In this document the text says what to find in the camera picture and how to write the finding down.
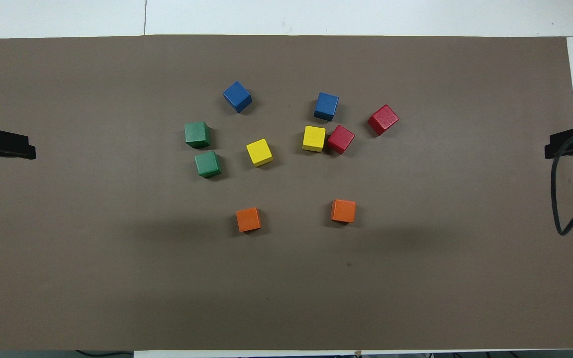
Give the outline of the brown table mat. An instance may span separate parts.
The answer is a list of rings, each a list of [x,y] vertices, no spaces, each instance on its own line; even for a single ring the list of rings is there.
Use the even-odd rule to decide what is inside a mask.
[[[385,104],[399,121],[377,136]],[[0,159],[0,350],[573,348],[544,157],[571,127],[564,38],[0,39],[0,129],[37,156]]]

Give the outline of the red wooden block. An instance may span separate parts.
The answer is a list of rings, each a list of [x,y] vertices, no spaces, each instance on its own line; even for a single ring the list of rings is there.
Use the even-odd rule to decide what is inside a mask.
[[[380,136],[398,121],[399,116],[388,104],[385,104],[369,117],[367,123],[375,134]]]
[[[343,125],[337,125],[336,129],[334,129],[330,136],[328,136],[327,146],[332,151],[341,155],[346,152],[354,138],[355,134],[352,131],[345,128]]]

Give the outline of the orange wooden block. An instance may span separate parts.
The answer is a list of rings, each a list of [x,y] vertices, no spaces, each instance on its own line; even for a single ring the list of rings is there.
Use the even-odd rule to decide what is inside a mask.
[[[240,233],[261,229],[262,223],[257,207],[236,211],[237,227]]]
[[[357,204],[354,201],[335,199],[331,205],[331,220],[341,223],[353,223],[356,218]]]

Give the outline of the green wooden block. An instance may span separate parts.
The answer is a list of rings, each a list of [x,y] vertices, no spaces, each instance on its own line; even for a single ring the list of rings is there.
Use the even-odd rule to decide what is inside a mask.
[[[221,174],[219,156],[214,151],[198,154],[194,157],[197,173],[202,178],[209,178]]]
[[[210,128],[205,122],[190,122],[184,125],[185,143],[194,149],[211,145]]]

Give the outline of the yellow wooden block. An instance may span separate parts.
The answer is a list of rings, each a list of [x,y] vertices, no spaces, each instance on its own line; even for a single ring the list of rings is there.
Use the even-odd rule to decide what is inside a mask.
[[[265,165],[273,160],[273,154],[265,138],[246,145],[246,150],[255,167]]]
[[[313,125],[305,126],[302,149],[312,152],[321,152],[324,148],[326,134],[327,129],[324,127],[316,127]]]

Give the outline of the blue wooden block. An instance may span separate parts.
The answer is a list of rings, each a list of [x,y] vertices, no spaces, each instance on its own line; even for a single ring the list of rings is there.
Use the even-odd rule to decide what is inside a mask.
[[[223,97],[228,104],[236,111],[241,113],[250,104],[252,104],[251,93],[241,84],[240,81],[235,81],[228,88],[223,91]]]
[[[336,115],[339,97],[321,91],[317,97],[313,116],[325,121],[332,121]]]

